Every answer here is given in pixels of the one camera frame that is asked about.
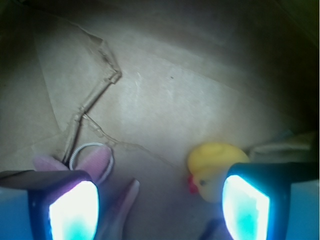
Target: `yellow rubber duck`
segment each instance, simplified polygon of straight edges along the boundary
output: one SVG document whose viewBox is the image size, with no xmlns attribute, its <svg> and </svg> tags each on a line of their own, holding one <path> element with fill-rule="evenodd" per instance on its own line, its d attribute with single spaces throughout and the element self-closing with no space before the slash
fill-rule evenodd
<svg viewBox="0 0 320 240">
<path fill-rule="evenodd" d="M 190 192 L 199 192 L 210 203 L 221 202 L 228 170 L 235 163 L 249 163 L 248 156 L 236 146 L 209 142 L 196 147 L 187 160 Z"/>
</svg>

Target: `pink ear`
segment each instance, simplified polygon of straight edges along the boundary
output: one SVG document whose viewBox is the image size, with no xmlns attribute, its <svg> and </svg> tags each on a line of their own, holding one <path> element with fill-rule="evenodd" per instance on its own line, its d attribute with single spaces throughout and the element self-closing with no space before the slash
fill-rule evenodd
<svg viewBox="0 0 320 240">
<path fill-rule="evenodd" d="M 84 170 L 92 178 L 94 183 L 98 182 L 103 176 L 110 163 L 112 152 L 106 145 L 99 146 L 94 151 L 89 153 L 79 164 L 75 170 Z"/>
<path fill-rule="evenodd" d="M 36 156 L 33 165 L 37 171 L 66 171 L 69 170 L 62 162 L 49 155 Z"/>
</svg>

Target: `duck eye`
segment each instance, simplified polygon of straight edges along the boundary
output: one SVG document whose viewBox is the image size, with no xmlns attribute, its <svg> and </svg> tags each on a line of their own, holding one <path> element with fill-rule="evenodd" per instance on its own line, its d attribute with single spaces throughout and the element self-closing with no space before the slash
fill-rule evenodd
<svg viewBox="0 0 320 240">
<path fill-rule="evenodd" d="M 200 180 L 200 185 L 201 186 L 204 186 L 204 185 L 206 185 L 207 183 L 206 183 L 206 181 L 205 180 Z"/>
</svg>

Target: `blue light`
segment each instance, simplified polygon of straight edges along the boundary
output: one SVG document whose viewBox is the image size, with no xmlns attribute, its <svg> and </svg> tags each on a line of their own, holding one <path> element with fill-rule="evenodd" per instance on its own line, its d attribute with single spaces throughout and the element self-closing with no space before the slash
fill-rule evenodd
<svg viewBox="0 0 320 240">
<path fill-rule="evenodd" d="M 49 207 L 53 240 L 92 240 L 99 214 L 97 187 L 82 181 Z"/>
<path fill-rule="evenodd" d="M 234 240 L 267 238 L 270 198 L 240 176 L 231 175 L 225 180 L 222 208 Z"/>
</svg>

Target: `glowing light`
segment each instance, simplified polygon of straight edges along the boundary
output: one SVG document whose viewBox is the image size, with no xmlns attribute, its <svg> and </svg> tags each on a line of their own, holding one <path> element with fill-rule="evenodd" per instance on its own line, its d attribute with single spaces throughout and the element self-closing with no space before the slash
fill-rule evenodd
<svg viewBox="0 0 320 240">
<path fill-rule="evenodd" d="M 97 187 L 82 181 L 49 207 L 53 240 L 91 240 L 96 234 L 99 213 Z"/>
<path fill-rule="evenodd" d="M 235 240 L 267 238 L 270 198 L 238 175 L 223 185 L 222 208 L 225 224 Z"/>
</svg>

